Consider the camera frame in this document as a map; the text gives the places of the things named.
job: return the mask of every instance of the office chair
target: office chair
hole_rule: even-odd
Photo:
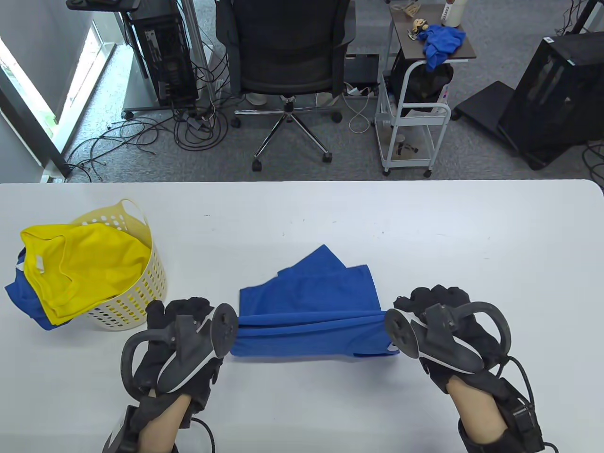
[[[330,112],[339,123],[342,115],[331,108],[295,108],[295,96],[344,91],[344,58],[355,38],[356,12],[352,0],[214,0],[216,37],[227,48],[231,93],[280,95],[283,110],[235,111],[236,115],[281,115],[262,142],[252,163],[262,171],[260,155],[279,127],[295,122],[323,151],[332,154],[298,117],[303,112]],[[231,121],[240,127],[238,118]]]

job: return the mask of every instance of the yellow t-shirt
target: yellow t-shirt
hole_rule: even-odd
[[[151,256],[137,238],[102,223],[32,226],[21,239],[25,277],[55,326],[126,292]]]

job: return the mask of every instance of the shoe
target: shoe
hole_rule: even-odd
[[[252,105],[259,107],[261,105],[265,105],[268,102],[268,98],[265,94],[258,93],[247,93],[245,95],[245,99]]]
[[[331,93],[317,93],[315,97],[316,107],[331,107],[338,102],[339,96],[333,97]]]

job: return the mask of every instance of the black computer case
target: black computer case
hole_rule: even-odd
[[[544,38],[499,130],[534,168],[604,138],[604,32]]]
[[[197,80],[176,0],[144,0],[130,14],[161,106],[193,106]]]

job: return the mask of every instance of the hand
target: hand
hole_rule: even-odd
[[[193,297],[188,300],[172,301],[166,308],[161,301],[153,301],[147,306],[147,328],[164,329],[174,322],[177,315],[192,315],[196,321],[202,321],[213,310],[208,300]],[[187,414],[202,411],[210,396],[210,381],[216,383],[218,370],[222,365],[222,359],[212,359],[193,378],[187,382],[175,394],[169,394],[170,398],[162,398],[160,394],[155,395],[159,372],[166,361],[174,354],[166,343],[150,341],[147,353],[134,374],[134,383],[145,393],[154,394],[153,400],[146,400],[145,406],[155,406],[153,410],[146,411],[150,414],[161,414],[166,407],[173,403],[179,395],[191,397],[191,404]]]
[[[457,287],[446,289],[437,285],[431,290],[428,288],[417,288],[412,291],[411,298],[399,297],[394,302],[394,308],[404,312],[412,312],[419,317],[428,307],[435,304],[459,307],[470,303],[467,293]],[[422,366],[430,378],[443,392],[448,393],[446,385],[452,376],[458,376],[466,384],[484,390],[491,394],[499,394],[502,391],[501,383],[488,370],[500,363],[503,351],[499,342],[483,327],[478,324],[475,316],[464,318],[455,332],[455,336],[472,346],[482,356],[485,370],[477,374],[456,373],[426,358],[420,358]]]

